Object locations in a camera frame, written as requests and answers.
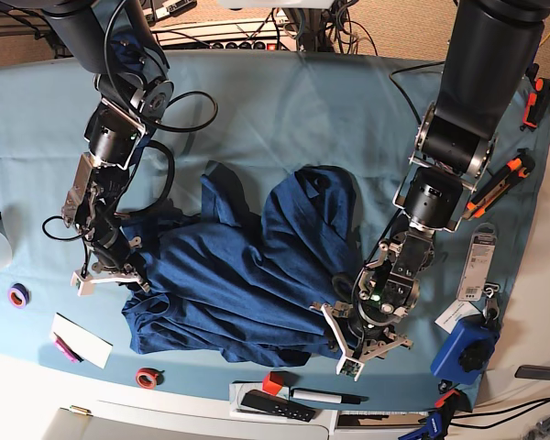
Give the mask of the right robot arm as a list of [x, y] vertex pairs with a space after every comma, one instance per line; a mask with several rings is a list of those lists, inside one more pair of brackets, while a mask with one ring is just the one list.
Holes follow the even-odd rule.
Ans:
[[[161, 120], [179, 101], [169, 79], [169, 62], [150, 29], [138, 1], [54, 1], [41, 8], [66, 48], [94, 75], [100, 102], [84, 137], [88, 149], [79, 159], [60, 219], [82, 241], [82, 266], [71, 285], [88, 296], [98, 284], [135, 284], [147, 291], [137, 249], [140, 237], [127, 238], [124, 219], [147, 215], [169, 195], [175, 173], [172, 152], [154, 140], [156, 131], [180, 133]], [[135, 212], [117, 207], [135, 177], [144, 149], [165, 155], [168, 170], [159, 198]]]

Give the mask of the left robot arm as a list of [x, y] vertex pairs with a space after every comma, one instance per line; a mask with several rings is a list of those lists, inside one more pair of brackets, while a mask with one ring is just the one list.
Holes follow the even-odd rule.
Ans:
[[339, 349], [339, 375], [358, 380], [366, 363], [409, 340], [394, 326], [419, 297], [418, 274], [436, 233], [486, 211], [481, 184], [496, 130], [538, 51], [550, 1], [461, 1], [437, 98], [418, 122], [414, 148], [394, 197], [406, 226], [399, 241], [382, 233], [346, 302], [319, 309]]

